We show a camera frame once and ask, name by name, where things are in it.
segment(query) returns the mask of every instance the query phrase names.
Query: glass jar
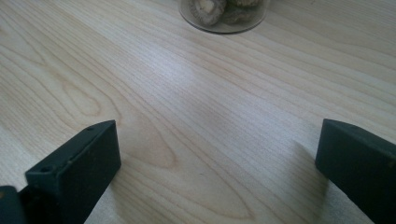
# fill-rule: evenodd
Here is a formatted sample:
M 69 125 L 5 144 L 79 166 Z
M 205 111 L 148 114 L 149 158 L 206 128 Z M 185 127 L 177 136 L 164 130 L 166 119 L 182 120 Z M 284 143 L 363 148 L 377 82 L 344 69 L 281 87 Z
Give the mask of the glass jar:
M 179 0 L 179 11 L 192 26 L 215 34 L 234 34 L 262 22 L 270 0 Z

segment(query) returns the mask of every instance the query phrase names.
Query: black plastic object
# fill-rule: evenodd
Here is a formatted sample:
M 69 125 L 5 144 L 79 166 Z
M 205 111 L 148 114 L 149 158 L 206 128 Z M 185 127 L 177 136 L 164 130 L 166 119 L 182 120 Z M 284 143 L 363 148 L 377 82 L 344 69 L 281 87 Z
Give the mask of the black plastic object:
M 325 119 L 317 168 L 375 223 L 396 223 L 396 146 L 362 128 Z
M 0 187 L 0 223 L 84 223 L 119 169 L 116 122 L 92 125 L 28 170 L 21 192 Z

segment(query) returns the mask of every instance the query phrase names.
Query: wooden table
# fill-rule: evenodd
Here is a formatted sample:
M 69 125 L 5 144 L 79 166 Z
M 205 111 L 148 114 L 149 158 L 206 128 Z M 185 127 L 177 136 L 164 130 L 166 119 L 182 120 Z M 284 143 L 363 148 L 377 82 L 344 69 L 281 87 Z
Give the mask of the wooden table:
M 396 142 L 395 11 L 274 0 L 211 35 L 175 0 L 0 0 L 0 185 L 115 119 L 122 167 L 86 223 L 371 223 L 314 159 L 324 118 Z

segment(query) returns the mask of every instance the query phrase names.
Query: table surface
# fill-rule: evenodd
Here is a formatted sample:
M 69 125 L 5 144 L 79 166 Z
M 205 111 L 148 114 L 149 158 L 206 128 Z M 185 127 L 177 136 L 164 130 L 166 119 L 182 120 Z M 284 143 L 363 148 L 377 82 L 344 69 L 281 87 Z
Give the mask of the table surface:
M 114 119 L 122 167 L 86 223 L 371 223 L 314 160 L 325 118 L 396 142 L 395 11 L 274 0 L 212 35 L 175 0 L 0 0 L 0 185 Z

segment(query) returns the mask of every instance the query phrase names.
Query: jar contents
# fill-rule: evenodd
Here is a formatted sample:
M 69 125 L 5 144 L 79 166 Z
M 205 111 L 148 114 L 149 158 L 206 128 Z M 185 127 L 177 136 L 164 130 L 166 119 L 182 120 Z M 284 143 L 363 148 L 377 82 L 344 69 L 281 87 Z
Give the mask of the jar contents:
M 259 24 L 269 0 L 180 0 L 180 13 L 193 26 L 214 33 L 237 33 Z

